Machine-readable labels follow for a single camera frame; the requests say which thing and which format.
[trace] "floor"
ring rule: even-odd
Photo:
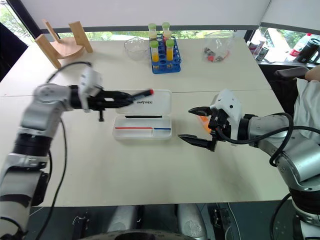
[[[242,240],[269,240],[269,222],[277,201],[266,202],[240,202],[231,203],[231,209],[236,217]],[[207,204],[197,204],[201,211],[208,238],[215,240],[213,226],[210,221]],[[226,203],[220,203],[221,209],[228,208]],[[86,236],[106,232],[108,223],[116,207],[56,207],[46,231],[41,239],[71,240],[73,233],[72,222],[76,216],[89,214],[90,222],[85,233]],[[177,232],[177,221],[173,204],[146,205],[143,215],[142,229],[155,229]],[[29,219],[26,240],[34,240],[37,236],[47,214],[49,207],[33,207]],[[294,209],[291,200],[288,200],[276,218],[274,236],[277,240],[292,239],[292,218]],[[230,214],[231,229],[227,240],[239,240],[237,227]]]

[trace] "green cap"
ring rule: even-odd
[[[165,21],[165,22],[162,23],[162,27],[165,28],[165,29],[168,29],[168,28],[170,28],[170,23]]]
[[[151,48],[155,49],[155,48],[157,48],[158,46],[159,46],[158,41],[153,40],[153,41],[150,42],[150,47],[151,47]]]
[[[175,45],[175,41],[173,41],[172,39],[168,39],[167,41],[165,41],[165,45],[168,47],[168,48],[171,48]]]
[[[149,23],[148,29],[156,29],[156,26],[154,23]]]

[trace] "glass bowl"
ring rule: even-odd
[[[131,38],[124,43],[124,49],[131,59],[135,61],[144,59],[148,55],[149,40]]]

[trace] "wooden stand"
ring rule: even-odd
[[[48,21],[43,20],[49,33],[54,41],[49,42],[44,34],[41,34],[35,39],[43,53],[47,56],[50,62],[56,69],[61,68],[61,63],[58,59],[71,58],[78,55],[83,49],[88,53],[92,53],[92,47],[85,34],[85,31],[79,21],[69,23],[74,37],[65,37],[59,39]]]

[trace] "white table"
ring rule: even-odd
[[[68,165],[56,206],[214,203],[278,200],[288,192],[269,156],[248,145],[219,142],[216,152],[189,145],[178,134],[210,139],[188,110],[211,103],[218,92],[172,95],[170,140],[126,140],[112,137],[116,113],[105,122],[82,110],[63,116]],[[282,109],[271,90],[236,91],[243,114],[265,116]],[[31,96],[0,97],[0,160],[13,143],[22,112]],[[64,144],[61,129],[52,142],[53,175],[42,206],[50,206],[61,177]]]
[[[92,41],[93,53],[76,59],[90,61],[102,74],[106,90],[169,89],[172,92],[204,92],[271,89],[242,38],[236,38],[230,55],[222,62],[202,60],[204,39],[179,39],[181,72],[153,74],[149,59],[134,61],[124,51],[124,41]],[[54,83],[76,85],[83,65],[72,66],[58,74]],[[0,82],[0,96],[29,96],[55,71],[36,44],[31,45]]]

